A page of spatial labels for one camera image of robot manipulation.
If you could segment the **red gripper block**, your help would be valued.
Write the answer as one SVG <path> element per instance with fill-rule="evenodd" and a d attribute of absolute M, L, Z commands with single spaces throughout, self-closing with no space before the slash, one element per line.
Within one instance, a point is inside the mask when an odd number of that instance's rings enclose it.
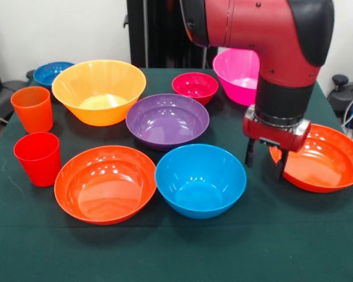
<path fill-rule="evenodd" d="M 311 126 L 312 123 L 310 121 L 303 119 L 298 125 L 293 127 L 275 127 L 260 122 L 254 113 L 246 113 L 242 124 L 244 135 L 249 138 L 245 156 L 246 166 L 251 168 L 254 165 L 255 143 L 257 141 L 278 147 L 281 157 L 276 164 L 276 174 L 277 178 L 281 179 L 289 151 L 297 152 L 303 147 Z"/>

